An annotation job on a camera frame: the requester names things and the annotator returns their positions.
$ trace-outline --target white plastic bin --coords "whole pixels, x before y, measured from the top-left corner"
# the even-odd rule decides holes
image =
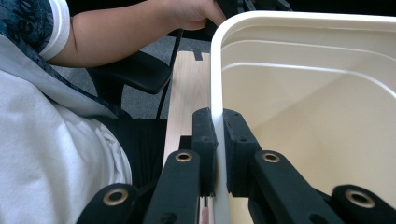
[[[395,207],[395,91],[394,18],[235,16],[217,30],[211,49],[219,170],[225,172],[221,113],[228,108],[244,116],[262,148],[285,155],[314,188],[331,194],[335,186],[358,185]],[[226,190],[219,181],[217,191]],[[246,205],[236,204],[244,215],[232,206],[233,223],[248,222]]]

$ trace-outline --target hand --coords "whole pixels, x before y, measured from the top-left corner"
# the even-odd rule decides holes
[[[225,20],[216,0],[167,0],[179,27],[185,30],[199,30],[205,27],[207,19],[220,26]]]

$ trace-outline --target black pants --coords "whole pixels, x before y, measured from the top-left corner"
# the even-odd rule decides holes
[[[134,186],[156,181],[163,170],[165,119],[109,119],[95,117],[120,142],[131,165]]]

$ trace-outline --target wooden plank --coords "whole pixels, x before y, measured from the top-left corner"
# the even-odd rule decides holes
[[[192,134],[192,113],[210,107],[210,54],[196,61],[193,52],[177,54],[172,76],[164,161],[178,150],[181,135]]]

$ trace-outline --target shirt sleeve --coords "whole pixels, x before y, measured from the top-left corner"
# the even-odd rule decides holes
[[[70,14],[65,0],[49,0],[53,29],[49,42],[44,47],[40,55],[45,60],[55,57],[66,45],[70,33]]]
[[[69,37],[70,15],[65,0],[0,0],[0,35],[30,47],[45,60],[56,56]]]

